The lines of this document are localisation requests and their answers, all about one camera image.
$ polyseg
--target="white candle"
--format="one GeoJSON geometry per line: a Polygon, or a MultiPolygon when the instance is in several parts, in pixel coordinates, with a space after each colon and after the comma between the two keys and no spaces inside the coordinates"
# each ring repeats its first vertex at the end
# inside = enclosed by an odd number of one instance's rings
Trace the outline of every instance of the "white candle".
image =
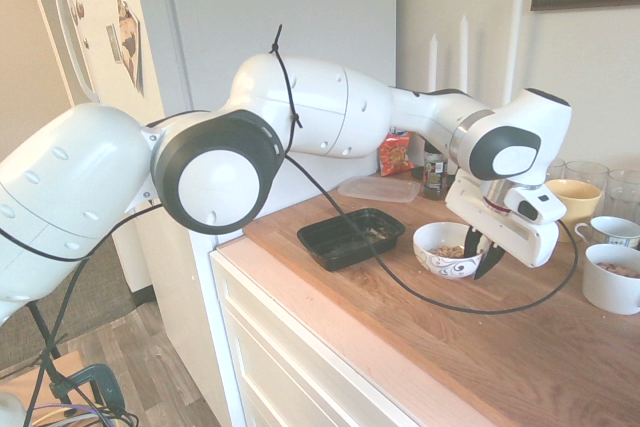
{"type": "Polygon", "coordinates": [[[460,21],[460,90],[467,92],[469,70],[469,21],[463,15],[460,21]]]}
{"type": "Polygon", "coordinates": [[[433,34],[431,42],[429,42],[429,82],[427,85],[427,92],[433,92],[436,90],[436,76],[438,68],[438,39],[436,34],[433,34]]]}
{"type": "Polygon", "coordinates": [[[507,67],[504,78],[503,105],[511,102],[513,92],[513,78],[516,71],[516,54],[518,53],[518,37],[520,36],[520,19],[522,18],[522,0],[513,0],[511,8],[511,36],[509,37],[509,51],[507,53],[507,67]]]}

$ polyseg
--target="fridge magnet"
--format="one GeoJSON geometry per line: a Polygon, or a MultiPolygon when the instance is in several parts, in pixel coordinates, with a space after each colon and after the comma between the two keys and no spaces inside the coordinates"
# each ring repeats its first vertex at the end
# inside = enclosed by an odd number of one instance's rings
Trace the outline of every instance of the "fridge magnet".
{"type": "Polygon", "coordinates": [[[120,53],[133,86],[142,93],[142,66],[140,64],[140,23],[123,0],[118,0],[120,25],[120,53]]]}
{"type": "Polygon", "coordinates": [[[76,11],[76,2],[74,0],[67,0],[67,6],[69,7],[69,12],[71,13],[73,23],[75,25],[78,25],[78,12],[76,11]]]}
{"type": "Polygon", "coordinates": [[[76,12],[78,12],[78,18],[84,19],[84,4],[76,0],[76,12]]]}
{"type": "Polygon", "coordinates": [[[118,42],[118,34],[116,34],[115,25],[107,25],[107,36],[109,37],[109,45],[111,46],[113,60],[118,64],[122,64],[122,53],[120,52],[120,42],[118,42]]]}

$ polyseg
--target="red snack bag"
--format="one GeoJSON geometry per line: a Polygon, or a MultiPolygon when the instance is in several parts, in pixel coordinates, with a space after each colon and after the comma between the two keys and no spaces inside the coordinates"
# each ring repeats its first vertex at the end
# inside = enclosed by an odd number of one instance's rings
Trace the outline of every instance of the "red snack bag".
{"type": "Polygon", "coordinates": [[[392,130],[380,146],[380,175],[390,175],[413,169],[409,159],[409,141],[411,134],[392,130]]]}

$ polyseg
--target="spice jar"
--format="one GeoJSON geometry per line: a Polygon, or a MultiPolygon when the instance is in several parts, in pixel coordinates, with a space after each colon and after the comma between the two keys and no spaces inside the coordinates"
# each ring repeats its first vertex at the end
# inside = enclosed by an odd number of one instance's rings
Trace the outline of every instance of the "spice jar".
{"type": "Polygon", "coordinates": [[[422,192],[427,199],[441,200],[446,195],[447,159],[430,142],[424,142],[422,192]]]}

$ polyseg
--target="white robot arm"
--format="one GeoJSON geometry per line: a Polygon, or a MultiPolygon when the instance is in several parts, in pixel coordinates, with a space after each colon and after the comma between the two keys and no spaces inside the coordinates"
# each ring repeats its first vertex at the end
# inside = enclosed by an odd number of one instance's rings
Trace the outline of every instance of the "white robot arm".
{"type": "Polygon", "coordinates": [[[460,166],[446,199],[452,211],[524,264],[549,260],[565,207],[544,181],[569,126],[566,102],[525,90],[491,110],[459,91],[389,88],[307,58],[289,57],[285,64],[304,126],[293,139],[289,93],[269,54],[242,65],[220,111],[166,128],[152,176],[165,208],[183,225],[210,234],[246,225],[266,199],[283,144],[291,143],[293,152],[361,157],[395,127],[418,133],[460,166]]]}
{"type": "Polygon", "coordinates": [[[99,104],[75,107],[0,164],[0,325],[50,293],[132,207],[159,197],[210,235],[250,222],[291,150],[337,158],[375,151],[390,127],[428,139],[459,166],[448,207],[529,266],[555,246],[564,206],[544,186],[571,115],[524,91],[490,110],[458,91],[420,94],[306,58],[285,58],[303,128],[273,55],[240,68],[227,104],[148,128],[99,104]]]}

